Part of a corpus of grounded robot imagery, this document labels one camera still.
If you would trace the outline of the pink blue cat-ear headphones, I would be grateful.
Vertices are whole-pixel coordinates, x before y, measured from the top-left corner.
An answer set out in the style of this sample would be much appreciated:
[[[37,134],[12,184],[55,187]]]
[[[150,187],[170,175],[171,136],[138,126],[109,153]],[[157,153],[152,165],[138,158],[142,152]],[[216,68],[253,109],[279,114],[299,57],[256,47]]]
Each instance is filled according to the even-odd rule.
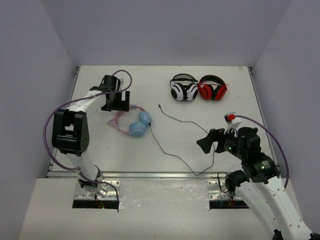
[[[118,111],[114,117],[108,121],[108,125],[115,127],[119,132],[124,135],[140,138],[143,137],[147,131],[147,128],[151,126],[153,119],[151,114],[146,111],[143,107],[136,104],[130,104],[129,110],[139,110],[138,118],[139,120],[132,122],[128,126],[128,130],[124,130],[119,126],[119,119],[125,113],[124,111]]]

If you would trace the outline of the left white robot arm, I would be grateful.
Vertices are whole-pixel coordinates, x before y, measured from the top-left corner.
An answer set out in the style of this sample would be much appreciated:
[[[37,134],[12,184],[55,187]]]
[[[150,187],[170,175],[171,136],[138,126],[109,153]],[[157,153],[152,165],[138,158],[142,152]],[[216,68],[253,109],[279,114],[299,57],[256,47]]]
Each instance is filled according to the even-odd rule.
[[[130,92],[122,90],[123,79],[105,75],[87,94],[59,107],[53,115],[51,143],[72,164],[81,188],[96,190],[102,183],[101,171],[86,154],[90,143],[89,118],[98,110],[128,111]]]

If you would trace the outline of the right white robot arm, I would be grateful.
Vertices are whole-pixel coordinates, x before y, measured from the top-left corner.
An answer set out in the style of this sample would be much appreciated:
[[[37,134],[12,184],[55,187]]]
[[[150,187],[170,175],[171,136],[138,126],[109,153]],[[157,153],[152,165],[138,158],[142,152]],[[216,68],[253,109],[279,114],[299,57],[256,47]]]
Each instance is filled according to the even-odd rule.
[[[225,129],[211,129],[196,143],[205,154],[214,142],[216,153],[228,152],[241,160],[241,170],[227,174],[225,186],[241,198],[273,240],[318,240],[297,212],[273,159],[261,151],[257,128],[242,127],[237,136]]]

